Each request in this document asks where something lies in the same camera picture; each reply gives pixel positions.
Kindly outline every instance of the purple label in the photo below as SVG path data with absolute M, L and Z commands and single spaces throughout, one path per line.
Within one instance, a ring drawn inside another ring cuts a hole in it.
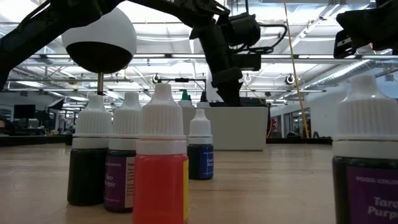
M 132 208 L 134 157 L 107 157 L 104 204 L 112 208 Z
M 347 167 L 351 224 L 398 223 L 398 170 Z

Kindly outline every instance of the purple paint bottle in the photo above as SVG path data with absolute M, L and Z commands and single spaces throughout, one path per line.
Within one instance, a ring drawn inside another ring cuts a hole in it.
M 398 104 L 374 76 L 351 83 L 333 143 L 336 222 L 398 223 Z
M 136 141 L 141 119 L 138 93 L 126 93 L 114 111 L 113 135 L 105 160 L 104 207 L 110 212 L 131 212 L 134 193 Z

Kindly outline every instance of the yellow label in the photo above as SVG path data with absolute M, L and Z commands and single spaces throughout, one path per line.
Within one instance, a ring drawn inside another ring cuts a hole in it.
M 184 221 L 188 220 L 188 209 L 189 209 L 189 202 L 188 202 L 188 160 L 184 161 L 183 164 L 184 168 Z

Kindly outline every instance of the black paint bottle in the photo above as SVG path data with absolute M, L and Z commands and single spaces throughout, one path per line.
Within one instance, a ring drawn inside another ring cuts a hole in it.
M 337 224 L 398 223 L 398 104 L 354 77 L 333 143 Z
M 197 109 L 188 136 L 189 179 L 210 180 L 214 176 L 214 148 L 211 124 L 205 110 Z
M 105 161 L 104 208 L 132 212 L 136 135 L 141 122 L 138 93 L 126 93 L 123 105 L 113 113 L 113 135 Z
M 91 95 L 87 107 L 79 113 L 76 134 L 70 152 L 68 202 L 71 205 L 103 203 L 105 156 L 112 129 L 112 115 L 104 98 Z

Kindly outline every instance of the desk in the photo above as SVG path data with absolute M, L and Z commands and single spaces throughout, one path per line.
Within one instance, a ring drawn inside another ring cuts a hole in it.
M 67 203 L 70 148 L 0 150 L 2 224 L 130 224 L 131 214 Z M 331 146 L 215 152 L 215 179 L 190 181 L 189 224 L 334 224 Z

